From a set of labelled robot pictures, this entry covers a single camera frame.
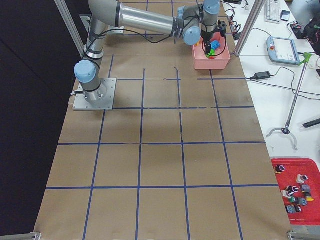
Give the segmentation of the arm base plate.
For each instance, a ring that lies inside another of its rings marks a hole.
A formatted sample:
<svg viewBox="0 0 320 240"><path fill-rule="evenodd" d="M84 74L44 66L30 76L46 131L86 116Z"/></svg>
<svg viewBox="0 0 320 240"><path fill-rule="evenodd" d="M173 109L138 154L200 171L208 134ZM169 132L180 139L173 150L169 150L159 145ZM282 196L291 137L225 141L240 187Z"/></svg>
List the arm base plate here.
<svg viewBox="0 0 320 240"><path fill-rule="evenodd" d="M116 78L101 78L98 90L84 91L79 84L75 94L73 110L75 111L111 111L114 106Z"/></svg>

